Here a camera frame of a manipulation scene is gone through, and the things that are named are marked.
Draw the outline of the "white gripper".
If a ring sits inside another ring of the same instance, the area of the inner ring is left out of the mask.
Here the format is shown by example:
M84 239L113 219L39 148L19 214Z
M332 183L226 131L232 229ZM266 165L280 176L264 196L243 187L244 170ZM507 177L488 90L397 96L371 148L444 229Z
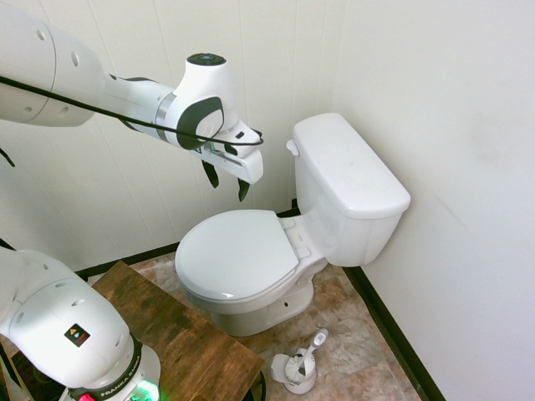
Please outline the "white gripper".
M239 121L230 129L220 131L215 138L225 144L206 142L190 153L202 160L203 170L214 189L219 186L217 167L237 177L238 200L242 202L250 184L257 182L263 174L262 155L257 147L261 135Z

